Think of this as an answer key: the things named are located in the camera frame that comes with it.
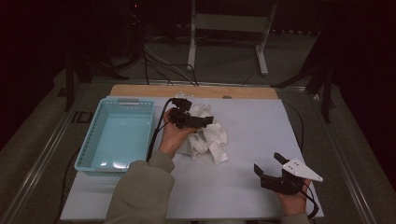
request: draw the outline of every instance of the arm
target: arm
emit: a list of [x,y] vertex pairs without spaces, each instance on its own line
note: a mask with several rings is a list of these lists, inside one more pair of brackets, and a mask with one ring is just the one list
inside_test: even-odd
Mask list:
[[[303,191],[308,190],[311,180],[306,179]],[[309,224],[308,217],[305,212],[306,198],[302,193],[295,195],[284,195],[276,192],[276,196],[282,204],[285,216],[280,220],[282,224]]]
[[169,196],[175,183],[170,175],[175,168],[172,159],[177,149],[195,129],[179,129],[168,123],[164,114],[163,139],[159,150],[148,162],[131,163],[117,184],[107,210],[106,224],[164,223]]

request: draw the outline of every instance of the blue plastic basket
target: blue plastic basket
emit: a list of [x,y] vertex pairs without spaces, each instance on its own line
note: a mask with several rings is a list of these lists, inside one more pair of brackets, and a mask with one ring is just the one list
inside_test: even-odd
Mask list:
[[146,159],[153,130],[153,101],[105,98],[95,111],[75,168],[88,175],[123,175],[129,163]]

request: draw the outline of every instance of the hand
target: hand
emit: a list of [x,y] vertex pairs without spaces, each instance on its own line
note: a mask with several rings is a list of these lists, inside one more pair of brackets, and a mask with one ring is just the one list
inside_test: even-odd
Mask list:
[[[311,183],[310,179],[304,180],[305,184],[303,186],[303,192],[306,193],[308,190],[308,186]],[[280,203],[283,207],[283,212],[286,216],[295,215],[299,213],[305,212],[306,206],[306,197],[302,193],[297,193],[295,195],[284,195],[278,192],[275,192],[277,198],[280,200]]]
[[174,158],[176,151],[180,148],[181,144],[186,140],[190,133],[195,133],[197,130],[193,128],[179,129],[174,123],[169,121],[170,110],[163,114],[163,139],[161,140],[159,150]]

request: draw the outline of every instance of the dark background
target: dark background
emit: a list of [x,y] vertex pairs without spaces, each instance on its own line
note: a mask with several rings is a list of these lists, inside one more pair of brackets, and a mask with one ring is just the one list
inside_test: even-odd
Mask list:
[[[185,0],[130,1],[142,22],[170,37],[176,24],[190,22],[191,4]],[[201,11],[260,14],[261,1],[197,1]],[[0,6],[0,55],[3,97],[0,148],[16,132],[52,89],[52,79],[64,69],[64,53],[71,46],[97,60],[128,56],[139,48],[128,39],[125,1],[5,1]],[[318,35],[305,67],[334,57],[333,83],[361,126],[393,187],[396,185],[395,145],[395,8],[387,2],[281,1],[274,32]]]

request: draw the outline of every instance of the crumpled white tissue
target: crumpled white tissue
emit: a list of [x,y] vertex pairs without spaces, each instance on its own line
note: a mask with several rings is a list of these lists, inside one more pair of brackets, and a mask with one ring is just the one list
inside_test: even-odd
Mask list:
[[[192,116],[199,118],[213,116],[210,105],[192,105],[189,112]],[[177,153],[190,155],[193,160],[196,160],[209,150],[214,163],[219,165],[222,161],[229,159],[223,149],[225,144],[227,144],[227,134],[214,118],[212,124],[198,129],[197,133],[190,134]]]

